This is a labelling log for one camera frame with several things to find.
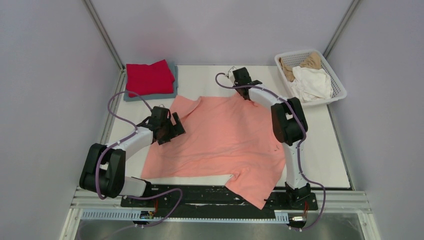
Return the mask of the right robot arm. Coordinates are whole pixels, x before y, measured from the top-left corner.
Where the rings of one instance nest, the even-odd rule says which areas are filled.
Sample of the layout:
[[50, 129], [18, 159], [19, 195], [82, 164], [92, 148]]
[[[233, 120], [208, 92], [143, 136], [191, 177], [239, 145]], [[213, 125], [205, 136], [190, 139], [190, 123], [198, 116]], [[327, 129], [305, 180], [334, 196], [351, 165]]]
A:
[[286, 159], [285, 201], [298, 209], [311, 195], [310, 183], [302, 170], [303, 142], [308, 125], [300, 100], [282, 97], [267, 89], [259, 80], [252, 80], [246, 67], [234, 69], [233, 88], [245, 99], [260, 104], [271, 112], [272, 130], [282, 144]]

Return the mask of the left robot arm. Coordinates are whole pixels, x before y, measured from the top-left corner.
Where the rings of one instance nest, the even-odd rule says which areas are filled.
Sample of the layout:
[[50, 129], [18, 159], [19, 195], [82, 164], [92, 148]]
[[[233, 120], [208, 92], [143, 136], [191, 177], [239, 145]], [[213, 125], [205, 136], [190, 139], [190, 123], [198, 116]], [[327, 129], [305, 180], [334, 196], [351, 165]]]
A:
[[149, 182], [126, 176], [126, 161], [141, 149], [168, 143], [186, 131], [176, 112], [160, 106], [154, 106], [150, 116], [133, 127], [121, 140], [94, 143], [89, 148], [79, 187], [97, 193], [100, 199], [133, 197], [139, 206], [147, 207], [153, 201], [153, 193], [146, 189]]

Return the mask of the salmon pink t shirt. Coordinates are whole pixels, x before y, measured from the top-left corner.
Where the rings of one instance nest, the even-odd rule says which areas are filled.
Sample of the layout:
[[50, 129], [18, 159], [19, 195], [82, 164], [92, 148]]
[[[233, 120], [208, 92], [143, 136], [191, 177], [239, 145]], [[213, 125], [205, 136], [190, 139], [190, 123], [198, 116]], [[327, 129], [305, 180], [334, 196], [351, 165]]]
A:
[[144, 179], [230, 175], [225, 186], [258, 209], [281, 179], [286, 160], [269, 109], [234, 94], [177, 96], [170, 110], [185, 133], [150, 146]]

